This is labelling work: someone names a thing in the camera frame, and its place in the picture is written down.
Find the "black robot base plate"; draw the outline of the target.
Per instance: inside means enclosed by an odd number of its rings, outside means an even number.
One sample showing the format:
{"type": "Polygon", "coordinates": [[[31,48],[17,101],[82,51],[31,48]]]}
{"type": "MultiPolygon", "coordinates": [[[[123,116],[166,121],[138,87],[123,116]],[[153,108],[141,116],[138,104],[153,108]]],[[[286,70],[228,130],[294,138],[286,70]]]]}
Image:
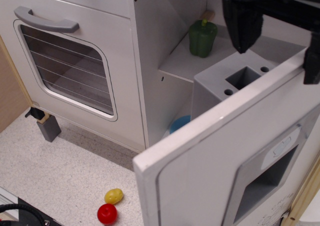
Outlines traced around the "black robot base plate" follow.
{"type": "MultiPolygon", "coordinates": [[[[49,221],[50,226],[62,226],[63,225],[60,222],[56,221],[54,218],[52,218],[49,215],[42,212],[41,210],[39,210],[36,207],[32,206],[31,204],[27,203],[23,199],[18,198],[17,202],[18,202],[18,204],[26,205],[26,206],[36,210],[43,217],[44,220],[49,221]]],[[[32,213],[30,213],[26,210],[22,210],[22,209],[18,210],[18,219],[19,219],[20,223],[24,223],[25,225],[28,225],[28,226],[40,226],[39,220],[32,213]]]]}

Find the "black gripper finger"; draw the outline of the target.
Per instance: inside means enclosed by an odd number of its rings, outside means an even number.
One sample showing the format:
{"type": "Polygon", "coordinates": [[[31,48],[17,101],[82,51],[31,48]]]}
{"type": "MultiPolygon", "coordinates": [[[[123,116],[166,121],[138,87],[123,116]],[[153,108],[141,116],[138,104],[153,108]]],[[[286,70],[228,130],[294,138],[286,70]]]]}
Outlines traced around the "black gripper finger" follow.
{"type": "Polygon", "coordinates": [[[244,54],[262,34],[263,14],[252,2],[222,0],[222,9],[232,45],[244,54]]]}
{"type": "Polygon", "coordinates": [[[303,68],[305,71],[303,84],[320,83],[320,33],[312,32],[310,46],[305,51],[303,68]]]}

